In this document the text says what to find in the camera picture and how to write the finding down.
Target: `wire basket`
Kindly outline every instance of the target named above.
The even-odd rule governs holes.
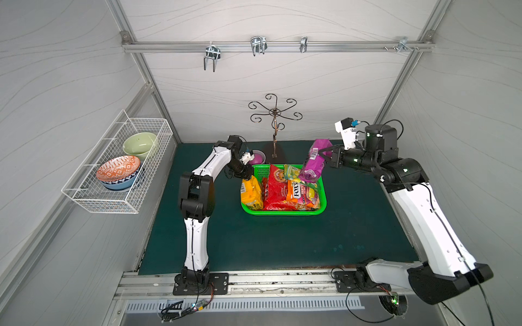
[[[132,186],[124,190],[105,188],[96,178],[96,171],[108,160],[127,155],[123,142],[139,132],[156,134],[156,140]],[[91,152],[63,187],[63,194],[91,213],[137,214],[171,138],[172,129],[166,119],[129,118],[123,111],[94,147],[94,153]]]

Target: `ventilation slots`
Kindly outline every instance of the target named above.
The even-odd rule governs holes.
[[[172,299],[162,300],[129,300],[127,313],[158,312],[176,301]],[[193,299],[184,300],[181,309],[186,309],[193,303]],[[348,306],[351,310],[364,309],[358,296],[348,298]],[[286,297],[286,298],[215,298],[201,312],[211,311],[318,311],[318,310],[344,310],[346,309],[344,296],[325,297]]]

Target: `snack bag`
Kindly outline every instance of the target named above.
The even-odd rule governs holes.
[[[307,209],[306,205],[298,205],[297,202],[287,200],[288,182],[284,178],[284,171],[274,165],[270,166],[267,193],[265,201],[265,210],[267,211],[295,211]]]
[[[261,186],[255,176],[241,181],[241,202],[253,211],[263,209]]]
[[[308,158],[304,161],[303,168],[299,174],[299,179],[304,182],[315,183],[321,177],[323,168],[326,165],[326,161],[319,155],[319,150],[328,148],[331,146],[331,142],[328,139],[316,139],[310,147],[308,152]],[[331,151],[324,152],[327,157],[331,157]]]
[[[288,181],[287,201],[295,202],[299,206],[306,206],[314,210],[318,209],[320,205],[317,190],[290,180]]]
[[[284,178],[286,180],[290,180],[293,182],[297,182],[300,184],[304,184],[305,186],[309,186],[310,188],[317,189],[317,184],[314,183],[308,183],[304,182],[303,180],[299,179],[299,174],[301,173],[301,169],[298,167],[295,167],[290,164],[284,165]]]
[[[262,190],[263,190],[263,202],[268,198],[268,178],[263,178],[262,181]]]

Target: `green plastic basket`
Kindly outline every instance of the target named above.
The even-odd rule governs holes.
[[[302,164],[292,164],[295,167],[302,168]],[[275,164],[276,167],[283,169],[284,165]],[[254,165],[254,176],[262,183],[263,178],[267,178],[270,174],[270,164],[256,164]],[[316,211],[253,211],[248,208],[245,204],[241,203],[243,210],[248,214],[252,215],[319,215],[326,209],[326,194],[323,186],[323,177],[320,177],[317,181],[317,190],[319,191],[319,201],[321,202],[321,208]]]

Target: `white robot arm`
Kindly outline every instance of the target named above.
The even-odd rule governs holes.
[[[369,125],[362,146],[355,140],[353,119],[335,125],[344,146],[328,149],[333,152],[326,158],[330,166],[367,171],[383,183],[410,221],[428,258],[411,263],[367,261],[359,270],[362,282],[409,288],[423,301],[436,304],[493,277],[490,267],[477,263],[453,231],[419,162],[398,157],[397,130],[388,125]]]
[[[245,153],[239,158],[241,145],[238,136],[230,136],[228,141],[218,141],[212,153],[197,169],[184,173],[180,178],[178,205],[187,231],[187,256],[181,282],[192,288],[208,288],[207,227],[215,206],[214,180],[225,166],[241,179],[248,180],[254,173],[248,164],[250,154]]]

